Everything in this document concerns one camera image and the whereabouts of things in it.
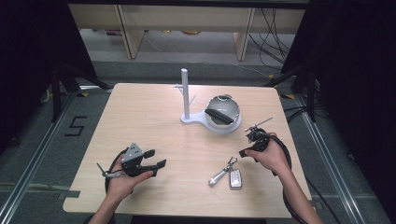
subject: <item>light wood tabletop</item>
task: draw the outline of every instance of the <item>light wood tabletop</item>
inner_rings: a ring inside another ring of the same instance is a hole
[[[154,157],[142,161],[153,165],[167,160],[157,176],[140,183],[123,200],[117,212],[147,216],[183,217],[290,217],[278,177],[239,150],[251,146],[245,129],[269,117],[260,127],[277,133],[288,147],[294,172],[308,200],[304,179],[290,129],[277,91],[273,88],[235,86],[189,86],[190,112],[205,109],[208,101],[230,94],[239,104],[242,122],[232,133],[216,134],[200,124],[183,124],[183,96],[174,85],[117,84],[110,95],[70,190],[78,198],[66,198],[64,210],[94,213],[105,198],[105,179],[97,167],[108,169],[114,158],[132,143],[143,151],[155,149]],[[235,156],[243,187],[229,188],[224,176],[214,187],[208,180]]]

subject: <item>person's right hand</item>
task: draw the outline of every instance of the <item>person's right hand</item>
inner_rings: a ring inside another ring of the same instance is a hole
[[[273,139],[268,143],[263,152],[246,149],[245,153],[256,159],[263,167],[278,174],[284,170],[289,170],[288,161],[280,145]]]

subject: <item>hand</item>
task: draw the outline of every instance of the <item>hand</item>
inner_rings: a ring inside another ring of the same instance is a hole
[[[288,161],[286,160],[285,153],[280,145],[273,139],[270,139],[267,148],[263,152],[246,149],[245,153],[256,159],[263,167],[275,173],[289,170]]]
[[[111,172],[122,170],[121,160],[123,156],[120,156]],[[116,200],[117,202],[121,202],[124,198],[131,194],[134,190],[134,187],[142,182],[143,180],[149,179],[154,173],[152,171],[147,171],[141,175],[130,177],[125,174],[123,171],[119,171],[121,173],[120,176],[114,177],[110,179],[110,183],[108,184],[107,189],[107,197]]]

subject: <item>car key remote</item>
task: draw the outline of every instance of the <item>car key remote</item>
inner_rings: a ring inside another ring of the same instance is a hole
[[[241,189],[242,177],[239,169],[230,171],[230,189]]]

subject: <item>floor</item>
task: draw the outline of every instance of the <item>floor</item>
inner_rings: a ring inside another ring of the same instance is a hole
[[[282,44],[275,41],[272,36],[267,38],[268,43],[272,46],[264,46],[270,51],[276,58],[269,56],[266,53],[262,53],[258,50],[258,46],[262,45],[262,40],[266,35],[252,34],[247,45],[246,58],[242,62],[236,60],[236,52],[233,45],[233,36],[226,33],[209,33],[201,32],[198,35],[186,35],[180,31],[147,31],[143,39],[142,45],[138,51],[135,59],[130,60],[127,58],[125,48],[120,36],[107,35],[105,31],[98,30],[80,30],[81,36],[86,44],[87,50],[93,62],[117,62],[117,63],[203,63],[203,64],[227,64],[235,66],[235,68],[242,68],[251,70],[253,73],[257,73],[260,76],[268,77],[268,74],[252,69],[252,66],[268,66],[275,69],[280,69],[282,61],[284,61],[283,53],[288,51],[288,47],[291,46],[294,35],[279,35],[278,38]],[[282,50],[279,50],[278,44],[282,46]],[[304,105],[303,96],[296,97],[292,103],[286,102],[286,104],[293,104],[296,106]],[[95,98],[92,97],[93,104],[97,104],[98,107],[101,105],[101,101],[95,102]],[[342,223],[390,223],[385,213],[383,212],[380,204],[376,200],[376,197],[371,192],[370,187],[365,182],[364,176],[357,168],[353,160],[346,156],[347,149],[343,145],[343,141],[340,136],[337,135],[335,127],[328,119],[321,119],[326,117],[325,111],[317,111],[318,121],[316,123],[310,122],[309,117],[306,114],[300,114],[300,118],[290,123],[290,129],[300,130],[307,129],[309,132],[304,133],[293,133],[295,137],[296,145],[308,145],[312,148],[305,148],[304,150],[312,150],[311,152],[303,152],[300,155],[302,164],[304,165],[304,171],[306,175],[310,176],[312,182],[316,182],[316,186],[320,189],[323,194],[318,194],[311,189],[312,198],[314,200],[314,206],[317,208],[320,214],[324,214],[322,217],[325,223],[336,223],[332,214],[322,212],[326,210],[326,204],[320,199],[320,196],[324,197],[332,206],[336,215],[340,217]],[[51,124],[47,121],[35,120],[35,116],[42,116],[43,113],[49,113],[50,110],[42,108],[38,110],[32,116],[32,126],[35,127],[33,130],[26,130],[24,135],[35,133],[38,136],[45,136],[47,129],[51,128]],[[287,116],[292,116],[292,113],[285,112]],[[88,133],[84,139],[81,136],[81,141],[84,144],[88,144],[90,141],[90,134]],[[42,139],[34,139],[33,144],[30,146],[24,146],[25,148],[39,146]],[[69,163],[57,163],[56,152],[51,152],[49,155],[42,159],[46,162],[46,166],[42,165],[37,167],[38,174],[34,178],[35,183],[45,183],[46,178],[58,178],[62,179],[61,175],[53,176],[50,174],[50,169],[59,169],[59,174],[62,172],[73,173],[76,171],[79,165],[79,161],[69,160]],[[312,155],[316,154],[316,160],[312,161]],[[0,174],[2,181],[0,185],[0,202],[4,203],[9,200],[9,193],[13,190],[13,186],[20,181],[19,176],[22,176],[26,170],[24,165],[16,166],[21,161],[28,162],[32,157],[35,156],[34,150],[26,150],[23,152],[6,151],[0,156]],[[316,170],[320,163],[323,173]],[[320,178],[326,177],[326,181],[320,182]],[[25,223],[29,218],[31,223],[48,222],[49,220],[56,220],[56,213],[47,214],[47,217],[40,215],[44,210],[47,210],[46,206],[54,207],[56,211],[62,210],[62,198],[67,194],[67,184],[60,184],[57,186],[43,186],[39,184],[31,185],[28,189],[34,192],[45,191],[46,194],[28,194],[23,200],[20,201],[20,208],[15,213],[15,217],[10,220],[11,223]],[[31,202],[40,202],[42,200],[43,207],[39,204],[31,204]],[[46,205],[45,201],[55,200],[57,203]],[[76,223],[76,220],[82,220],[84,216],[79,217],[68,217],[64,216],[57,223]],[[268,223],[285,223],[285,220],[272,220]]]

